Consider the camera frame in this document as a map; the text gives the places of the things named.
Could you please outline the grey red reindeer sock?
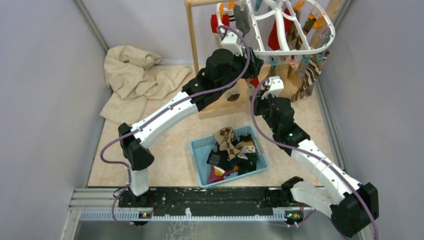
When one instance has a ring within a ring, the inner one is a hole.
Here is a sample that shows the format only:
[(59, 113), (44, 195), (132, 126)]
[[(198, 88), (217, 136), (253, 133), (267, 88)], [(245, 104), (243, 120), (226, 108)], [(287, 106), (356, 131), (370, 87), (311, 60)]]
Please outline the grey red reindeer sock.
[(259, 80), (258, 77), (253, 77), (253, 78), (247, 78), (246, 79), (246, 84), (247, 84), (247, 90), (246, 90), (246, 94), (248, 99), (251, 101), (253, 94), (256, 90), (256, 87), (259, 84)]

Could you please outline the brown green argyle sock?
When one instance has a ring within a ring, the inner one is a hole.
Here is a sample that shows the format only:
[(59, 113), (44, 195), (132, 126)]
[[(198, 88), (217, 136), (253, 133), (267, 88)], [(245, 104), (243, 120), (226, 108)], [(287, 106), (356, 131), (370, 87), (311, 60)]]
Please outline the brown green argyle sock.
[(213, 136), (219, 145), (218, 149), (228, 153), (228, 161), (237, 157), (246, 145), (243, 141), (237, 140), (232, 127), (223, 127), (215, 132)]

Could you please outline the black blue white sock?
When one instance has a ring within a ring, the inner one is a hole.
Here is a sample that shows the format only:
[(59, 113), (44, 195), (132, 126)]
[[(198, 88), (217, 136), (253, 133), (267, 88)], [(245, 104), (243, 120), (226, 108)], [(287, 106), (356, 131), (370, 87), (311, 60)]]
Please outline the black blue white sock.
[(229, 154), (226, 150), (220, 150), (220, 145), (216, 142), (212, 147), (206, 163), (223, 169), (224, 171), (232, 171), (236, 164), (233, 160), (228, 160)]

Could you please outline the light blue plastic basket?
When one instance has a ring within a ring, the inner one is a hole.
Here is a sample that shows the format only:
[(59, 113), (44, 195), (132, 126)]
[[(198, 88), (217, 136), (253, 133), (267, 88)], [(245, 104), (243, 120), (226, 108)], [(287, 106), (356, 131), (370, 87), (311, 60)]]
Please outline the light blue plastic basket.
[(207, 158), (209, 156), (209, 153), (211, 152), (213, 146), (215, 143), (217, 143), (216, 139), (214, 138), (214, 135), (210, 135), (204, 138), (199, 138), (196, 140), (193, 140), (190, 142), (189, 147), (191, 151), (191, 156), (195, 162), (196, 165), (196, 176), (199, 183), (199, 186), (202, 188), (210, 188), (217, 185), (225, 184), (240, 178), (244, 178), (253, 174), (257, 174), (259, 172), (262, 172), (266, 170), (269, 167), (269, 162), (264, 154), (263, 148), (261, 146), (261, 143), (258, 139), (257, 133), (255, 129), (251, 125), (239, 127), (239, 128), (233, 128), (235, 136), (238, 141), (240, 142), (249, 142), (252, 141), (256, 147), (256, 155), (257, 155), (257, 168), (253, 172), (249, 172), (243, 175), (238, 175), (238, 163), (241, 161), (241, 158), (238, 158), (236, 156), (234, 159), (234, 163), (236, 164), (236, 167), (232, 171), (232, 173), (228, 178), (226, 178), (223, 181), (215, 182), (212, 184), (208, 184), (207, 180), (210, 174), (210, 169), (212, 165), (207, 164)]

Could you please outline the maroon pink sock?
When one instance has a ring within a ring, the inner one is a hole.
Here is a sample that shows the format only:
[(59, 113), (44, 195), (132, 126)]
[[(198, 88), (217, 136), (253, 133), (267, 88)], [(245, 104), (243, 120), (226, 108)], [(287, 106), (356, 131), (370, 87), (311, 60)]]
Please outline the maroon pink sock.
[(209, 177), (207, 179), (208, 184), (217, 183), (220, 181), (224, 181), (228, 178), (234, 171), (224, 171), (222, 168), (217, 166), (211, 166)]

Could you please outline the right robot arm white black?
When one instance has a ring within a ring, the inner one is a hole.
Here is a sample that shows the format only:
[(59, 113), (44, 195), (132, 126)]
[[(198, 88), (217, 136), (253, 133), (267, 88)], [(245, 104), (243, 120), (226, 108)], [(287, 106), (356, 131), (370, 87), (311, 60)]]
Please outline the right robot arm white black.
[[(261, 116), (269, 126), (272, 137), (258, 128), (256, 117)], [(268, 141), (284, 150), (303, 165), (322, 185), (315, 187), (300, 178), (284, 183), (281, 199), (287, 206), (298, 202), (313, 207), (330, 218), (345, 237), (353, 237), (368, 225), (374, 239), (380, 239), (376, 220), (379, 217), (379, 194), (372, 183), (363, 184), (334, 164), (311, 137), (294, 121), (294, 109), (288, 98), (266, 91), (254, 93), (251, 117), (257, 131)]]

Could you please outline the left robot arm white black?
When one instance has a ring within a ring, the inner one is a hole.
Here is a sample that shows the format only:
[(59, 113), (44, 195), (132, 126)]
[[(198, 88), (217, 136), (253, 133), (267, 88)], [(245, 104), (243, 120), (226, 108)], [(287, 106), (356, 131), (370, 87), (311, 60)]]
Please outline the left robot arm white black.
[(130, 200), (138, 207), (149, 203), (148, 167), (154, 156), (149, 147), (173, 126), (217, 101), (239, 79), (257, 77), (264, 61), (249, 49), (245, 56), (227, 49), (215, 50), (204, 68), (167, 104), (149, 117), (118, 127), (123, 156), (129, 162)]

